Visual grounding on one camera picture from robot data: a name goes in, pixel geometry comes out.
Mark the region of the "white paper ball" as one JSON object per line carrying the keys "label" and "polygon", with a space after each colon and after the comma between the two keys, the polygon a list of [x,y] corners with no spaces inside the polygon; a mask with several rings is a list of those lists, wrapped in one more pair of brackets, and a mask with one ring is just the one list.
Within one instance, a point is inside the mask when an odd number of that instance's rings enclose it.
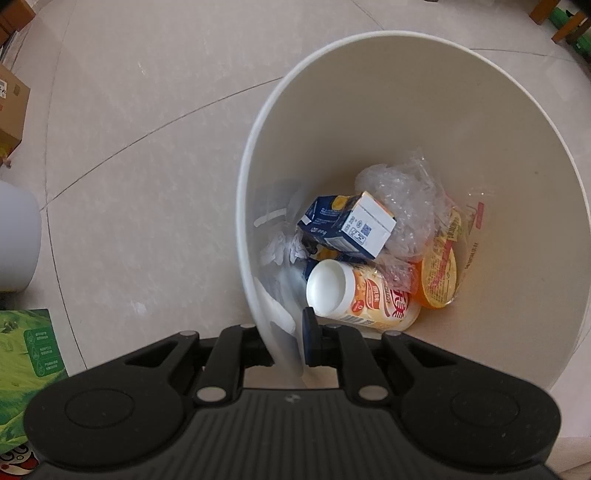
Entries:
{"label": "white paper ball", "polygon": [[295,232],[294,235],[286,235],[283,231],[276,234],[266,247],[259,254],[259,261],[263,266],[283,263],[294,264],[298,260],[308,258],[308,252],[305,250],[301,241],[301,233]]}

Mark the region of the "white round trash bin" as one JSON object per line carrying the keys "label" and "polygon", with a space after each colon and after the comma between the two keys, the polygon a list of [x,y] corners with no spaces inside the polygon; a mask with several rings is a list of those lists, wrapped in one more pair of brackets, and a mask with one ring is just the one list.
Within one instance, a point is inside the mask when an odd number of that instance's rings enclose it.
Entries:
{"label": "white round trash bin", "polygon": [[238,262],[277,366],[298,377],[304,278],[270,259],[315,197],[421,151],[475,215],[476,249],[452,304],[411,334],[541,387],[580,338],[590,296],[589,206],[572,157],[535,99],[488,59],[406,31],[335,41],[298,63],[254,122],[236,198]]}

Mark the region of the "orange yellow milk tea cup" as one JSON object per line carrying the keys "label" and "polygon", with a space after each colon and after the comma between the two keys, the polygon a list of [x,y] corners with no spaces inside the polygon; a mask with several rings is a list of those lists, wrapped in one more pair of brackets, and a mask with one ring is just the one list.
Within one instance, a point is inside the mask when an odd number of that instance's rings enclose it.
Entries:
{"label": "orange yellow milk tea cup", "polygon": [[378,331],[404,331],[421,312],[410,293],[391,287],[378,270],[337,260],[315,265],[305,296],[318,317]]}

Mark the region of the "yellow round lid cup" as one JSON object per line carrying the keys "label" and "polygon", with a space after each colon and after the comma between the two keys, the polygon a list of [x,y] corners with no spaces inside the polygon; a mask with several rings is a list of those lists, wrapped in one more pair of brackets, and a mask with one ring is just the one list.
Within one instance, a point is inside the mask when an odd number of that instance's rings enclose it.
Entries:
{"label": "yellow round lid cup", "polygon": [[443,237],[433,240],[416,264],[417,289],[414,299],[428,309],[450,304],[457,290],[458,267],[453,242]]}

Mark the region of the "blue milk carton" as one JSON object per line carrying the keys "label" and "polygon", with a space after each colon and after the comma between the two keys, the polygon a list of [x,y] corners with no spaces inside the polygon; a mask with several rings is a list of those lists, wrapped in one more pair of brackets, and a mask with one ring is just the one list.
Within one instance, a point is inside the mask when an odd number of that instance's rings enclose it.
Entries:
{"label": "blue milk carton", "polygon": [[352,258],[338,250],[325,247],[321,244],[315,244],[314,248],[308,252],[308,257],[305,259],[304,265],[304,279],[308,280],[311,271],[314,270],[318,263],[324,260],[335,260],[341,262],[352,262]]}

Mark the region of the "clear snack wrapper red print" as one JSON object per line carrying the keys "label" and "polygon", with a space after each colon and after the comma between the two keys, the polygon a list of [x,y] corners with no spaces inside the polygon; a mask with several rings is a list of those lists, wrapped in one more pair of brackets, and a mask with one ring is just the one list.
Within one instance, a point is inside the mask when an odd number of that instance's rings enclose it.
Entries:
{"label": "clear snack wrapper red print", "polygon": [[446,253],[455,282],[451,302],[457,298],[479,252],[489,203],[489,192],[477,188],[467,190],[456,201],[448,199]]}

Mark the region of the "clear crumpled plastic bag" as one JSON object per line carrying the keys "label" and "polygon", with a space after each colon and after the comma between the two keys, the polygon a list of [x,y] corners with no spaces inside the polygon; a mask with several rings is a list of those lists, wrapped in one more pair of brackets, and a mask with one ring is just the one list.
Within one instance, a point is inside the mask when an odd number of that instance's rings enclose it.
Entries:
{"label": "clear crumpled plastic bag", "polygon": [[370,193],[396,220],[374,266],[394,289],[416,293],[418,264],[450,210],[439,178],[416,149],[396,165],[375,164],[363,169],[356,175],[355,188]]}

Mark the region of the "green printed box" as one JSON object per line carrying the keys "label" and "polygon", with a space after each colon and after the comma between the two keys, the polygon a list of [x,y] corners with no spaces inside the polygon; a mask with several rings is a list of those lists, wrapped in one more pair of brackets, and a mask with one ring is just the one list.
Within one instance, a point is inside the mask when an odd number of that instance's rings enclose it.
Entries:
{"label": "green printed box", "polygon": [[31,399],[67,372],[46,309],[3,310],[0,320],[1,452],[27,442],[24,412]]}

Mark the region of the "red patterned item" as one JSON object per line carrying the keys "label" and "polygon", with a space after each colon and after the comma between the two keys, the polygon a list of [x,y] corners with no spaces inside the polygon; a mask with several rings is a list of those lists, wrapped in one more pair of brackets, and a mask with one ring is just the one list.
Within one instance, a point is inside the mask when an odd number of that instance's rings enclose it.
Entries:
{"label": "red patterned item", "polygon": [[33,473],[39,465],[39,460],[28,443],[1,455],[0,479],[21,480]]}

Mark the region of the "brown cardboard box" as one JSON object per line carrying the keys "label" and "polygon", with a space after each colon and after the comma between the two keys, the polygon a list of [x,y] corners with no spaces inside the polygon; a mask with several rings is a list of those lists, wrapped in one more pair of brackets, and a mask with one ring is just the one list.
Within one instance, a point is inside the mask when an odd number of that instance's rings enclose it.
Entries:
{"label": "brown cardboard box", "polygon": [[30,88],[3,64],[0,87],[0,149],[4,161],[22,141]]}

